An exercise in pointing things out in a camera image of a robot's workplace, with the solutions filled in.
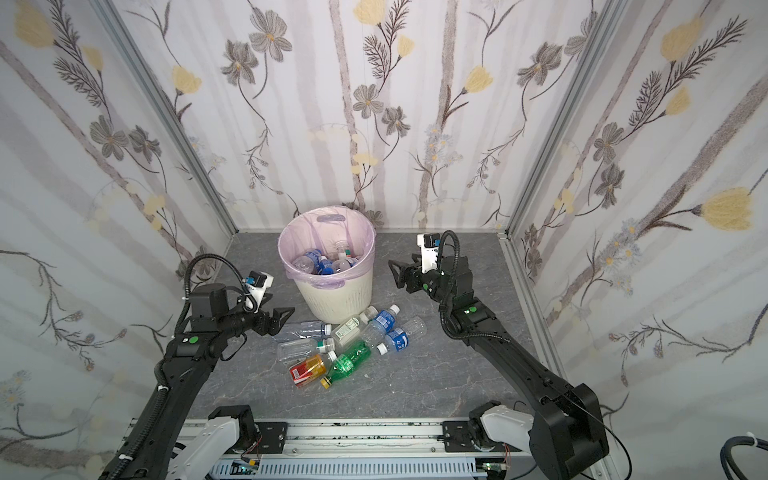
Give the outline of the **pepsi bottle blue cap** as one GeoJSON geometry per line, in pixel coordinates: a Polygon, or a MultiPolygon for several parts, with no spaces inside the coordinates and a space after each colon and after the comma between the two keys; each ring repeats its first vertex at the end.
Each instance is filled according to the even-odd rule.
{"type": "Polygon", "coordinates": [[[353,268],[357,263],[356,258],[342,255],[332,262],[332,269],[334,273],[340,273],[353,268]]]}

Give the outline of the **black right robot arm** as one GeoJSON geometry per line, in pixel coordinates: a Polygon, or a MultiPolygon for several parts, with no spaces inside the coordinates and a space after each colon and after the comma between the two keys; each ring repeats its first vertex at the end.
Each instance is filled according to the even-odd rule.
{"type": "Polygon", "coordinates": [[[421,234],[411,262],[388,263],[398,288],[425,292],[438,305],[439,322],[451,339],[482,355],[521,394],[527,412],[489,401],[467,422],[478,450],[498,444],[532,456],[548,479],[572,479],[609,453],[600,402],[585,384],[571,385],[530,354],[474,292],[469,261],[455,232],[421,234]]]}

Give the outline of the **pepsi bottle white cap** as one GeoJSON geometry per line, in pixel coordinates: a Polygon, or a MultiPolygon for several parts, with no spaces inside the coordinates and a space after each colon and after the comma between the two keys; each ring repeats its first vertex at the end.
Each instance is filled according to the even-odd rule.
{"type": "Polygon", "coordinates": [[[335,273],[333,262],[325,256],[320,256],[317,261],[316,273],[318,275],[332,275],[335,273]]]}

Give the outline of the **blue label water bottle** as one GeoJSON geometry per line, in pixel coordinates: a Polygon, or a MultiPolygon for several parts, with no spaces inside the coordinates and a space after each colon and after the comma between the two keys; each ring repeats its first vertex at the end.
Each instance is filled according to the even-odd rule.
{"type": "Polygon", "coordinates": [[[315,275],[318,272],[320,259],[323,256],[318,249],[311,249],[293,260],[292,266],[299,272],[315,275]]]}

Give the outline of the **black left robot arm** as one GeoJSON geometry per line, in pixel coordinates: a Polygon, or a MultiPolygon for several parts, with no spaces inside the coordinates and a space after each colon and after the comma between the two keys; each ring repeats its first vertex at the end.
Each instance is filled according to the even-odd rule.
{"type": "Polygon", "coordinates": [[[183,277],[183,307],[166,351],[154,368],[156,387],[130,434],[101,473],[103,479],[203,479],[232,448],[248,449],[261,440],[247,406],[222,407],[185,446],[178,445],[193,403],[233,338],[249,332],[274,336],[294,313],[292,307],[263,310],[270,300],[271,275],[232,272],[238,283],[191,285],[203,255],[193,258],[183,277]]]}

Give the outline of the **small blue label bottle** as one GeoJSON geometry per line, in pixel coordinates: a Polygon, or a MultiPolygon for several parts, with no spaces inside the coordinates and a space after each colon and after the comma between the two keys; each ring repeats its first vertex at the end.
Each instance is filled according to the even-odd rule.
{"type": "Polygon", "coordinates": [[[376,346],[379,355],[405,350],[414,340],[423,337],[427,332],[423,319],[415,316],[387,333],[381,343],[376,346]]]}

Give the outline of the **blue label bottle white cap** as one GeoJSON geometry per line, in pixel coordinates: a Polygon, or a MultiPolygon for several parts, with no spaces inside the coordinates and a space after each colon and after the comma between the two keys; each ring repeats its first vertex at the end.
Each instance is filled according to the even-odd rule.
{"type": "Polygon", "coordinates": [[[395,326],[396,316],[400,313],[400,307],[396,304],[380,311],[372,320],[368,322],[361,333],[361,339],[368,347],[375,347],[384,336],[395,326]]]}

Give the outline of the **clear bottle green cap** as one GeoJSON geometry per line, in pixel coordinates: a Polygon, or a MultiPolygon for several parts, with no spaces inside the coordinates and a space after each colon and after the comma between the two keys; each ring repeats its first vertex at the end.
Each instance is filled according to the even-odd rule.
{"type": "Polygon", "coordinates": [[[277,360],[286,365],[293,365],[306,358],[334,350],[335,342],[332,338],[322,340],[302,338],[280,343],[277,346],[277,360]]]}

